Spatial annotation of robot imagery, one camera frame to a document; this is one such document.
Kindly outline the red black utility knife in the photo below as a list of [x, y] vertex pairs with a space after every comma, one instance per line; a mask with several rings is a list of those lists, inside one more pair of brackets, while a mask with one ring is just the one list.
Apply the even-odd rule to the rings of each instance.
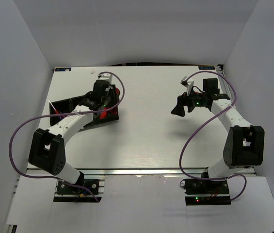
[[108, 111], [103, 111], [100, 116], [99, 116], [99, 119], [102, 120], [102, 119], [105, 119], [107, 118], [108, 116]]

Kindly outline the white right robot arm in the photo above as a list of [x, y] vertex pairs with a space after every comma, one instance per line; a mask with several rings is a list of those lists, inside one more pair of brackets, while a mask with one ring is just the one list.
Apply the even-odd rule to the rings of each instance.
[[228, 178], [243, 169], [259, 166], [263, 161], [265, 131], [261, 126], [254, 126], [233, 106], [232, 99], [220, 93], [218, 80], [203, 80], [203, 89], [195, 92], [194, 81], [184, 77], [181, 84], [186, 92], [178, 96], [177, 104], [171, 111], [173, 115], [184, 117], [194, 108], [209, 109], [227, 131], [223, 157], [206, 169], [207, 177], [201, 180], [201, 189], [213, 193], [218, 188], [218, 180]]

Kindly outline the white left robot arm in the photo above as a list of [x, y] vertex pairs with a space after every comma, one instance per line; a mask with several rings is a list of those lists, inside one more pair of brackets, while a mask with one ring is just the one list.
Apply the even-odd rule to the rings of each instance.
[[80, 193], [84, 188], [84, 174], [66, 162], [65, 146], [85, 127], [118, 120], [119, 94], [109, 78], [96, 80], [93, 90], [82, 97], [71, 115], [46, 130], [34, 132], [29, 163], [67, 182], [72, 193]]

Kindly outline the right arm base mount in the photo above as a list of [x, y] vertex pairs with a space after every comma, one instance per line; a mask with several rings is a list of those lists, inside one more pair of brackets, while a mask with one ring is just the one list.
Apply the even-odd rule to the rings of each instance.
[[179, 186], [185, 191], [186, 206], [231, 204], [227, 181], [183, 179]]

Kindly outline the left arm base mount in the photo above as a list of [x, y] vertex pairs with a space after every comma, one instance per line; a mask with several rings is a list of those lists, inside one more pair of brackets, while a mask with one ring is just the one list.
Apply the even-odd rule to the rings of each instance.
[[99, 179], [85, 179], [83, 182], [84, 188], [73, 187], [64, 182], [59, 181], [57, 183], [55, 194], [61, 196], [68, 195], [77, 195], [83, 194], [84, 196], [89, 196], [90, 193], [87, 190], [90, 190], [95, 196], [103, 192], [104, 180]]

